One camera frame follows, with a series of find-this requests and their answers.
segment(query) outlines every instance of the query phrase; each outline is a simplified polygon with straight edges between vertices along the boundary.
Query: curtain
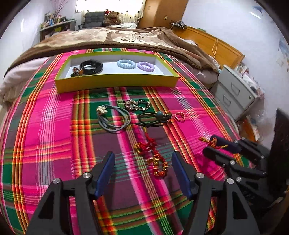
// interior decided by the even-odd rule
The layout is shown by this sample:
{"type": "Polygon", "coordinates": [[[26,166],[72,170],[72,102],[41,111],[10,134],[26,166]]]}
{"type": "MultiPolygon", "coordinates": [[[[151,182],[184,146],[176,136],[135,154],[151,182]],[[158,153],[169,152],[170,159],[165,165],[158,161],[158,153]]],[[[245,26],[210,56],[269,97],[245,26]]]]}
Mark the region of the curtain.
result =
{"type": "Polygon", "coordinates": [[[82,20],[84,20],[84,16],[88,11],[106,11],[108,9],[119,12],[122,23],[133,22],[138,24],[143,17],[145,2],[146,0],[77,0],[76,12],[82,12],[82,20]]]}

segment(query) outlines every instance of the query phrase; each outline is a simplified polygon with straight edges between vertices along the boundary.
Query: wooden headboard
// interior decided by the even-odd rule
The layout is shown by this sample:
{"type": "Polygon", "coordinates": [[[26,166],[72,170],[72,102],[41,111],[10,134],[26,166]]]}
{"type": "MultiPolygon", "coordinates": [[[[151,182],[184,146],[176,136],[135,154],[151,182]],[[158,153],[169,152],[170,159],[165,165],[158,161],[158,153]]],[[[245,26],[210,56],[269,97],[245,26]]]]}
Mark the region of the wooden headboard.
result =
{"type": "MultiPolygon", "coordinates": [[[[216,49],[216,37],[205,33],[204,31],[187,27],[186,30],[174,27],[173,32],[183,39],[188,39],[194,41],[200,48],[204,50],[207,54],[214,57],[212,48],[214,47],[214,51],[216,49]]],[[[223,65],[227,65],[230,68],[234,69],[236,66],[244,59],[244,55],[225,43],[222,40],[218,40],[218,48],[216,52],[216,60],[223,68],[223,65]]]]}

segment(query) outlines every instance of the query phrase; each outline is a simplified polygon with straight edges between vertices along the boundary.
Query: purple coil hair tie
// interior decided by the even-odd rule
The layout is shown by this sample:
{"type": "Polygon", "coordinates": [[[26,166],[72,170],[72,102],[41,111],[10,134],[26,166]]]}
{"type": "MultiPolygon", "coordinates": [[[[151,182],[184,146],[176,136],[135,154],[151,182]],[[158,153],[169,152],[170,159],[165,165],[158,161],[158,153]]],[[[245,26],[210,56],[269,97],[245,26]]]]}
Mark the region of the purple coil hair tie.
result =
{"type": "Polygon", "coordinates": [[[146,72],[153,72],[155,70],[155,67],[148,62],[139,62],[138,68],[146,72]]]}

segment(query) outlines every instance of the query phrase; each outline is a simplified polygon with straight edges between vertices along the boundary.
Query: box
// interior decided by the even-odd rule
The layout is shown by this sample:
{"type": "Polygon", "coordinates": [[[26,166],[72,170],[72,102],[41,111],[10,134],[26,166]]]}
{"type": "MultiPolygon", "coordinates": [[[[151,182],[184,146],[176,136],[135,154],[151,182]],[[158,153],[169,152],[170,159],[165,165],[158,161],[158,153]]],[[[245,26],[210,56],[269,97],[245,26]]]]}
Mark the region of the box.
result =
{"type": "Polygon", "coordinates": [[[179,79],[174,69],[158,55],[142,52],[92,52],[72,55],[67,58],[55,77],[58,93],[80,91],[104,87],[174,87],[179,79]],[[73,67],[86,60],[103,63],[102,72],[96,75],[71,77],[73,67]],[[146,61],[154,65],[154,72],[123,69],[117,66],[118,60],[132,60],[135,63],[146,61]]]}

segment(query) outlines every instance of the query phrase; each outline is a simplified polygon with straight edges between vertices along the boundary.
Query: santa hat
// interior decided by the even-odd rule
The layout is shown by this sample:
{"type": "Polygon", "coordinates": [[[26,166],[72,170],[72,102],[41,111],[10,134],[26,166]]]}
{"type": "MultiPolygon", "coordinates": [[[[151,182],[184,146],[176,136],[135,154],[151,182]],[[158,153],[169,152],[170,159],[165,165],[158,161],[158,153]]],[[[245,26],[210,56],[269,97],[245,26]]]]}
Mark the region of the santa hat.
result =
{"type": "Polygon", "coordinates": [[[111,11],[107,10],[104,15],[107,16],[110,12],[111,11]]]}

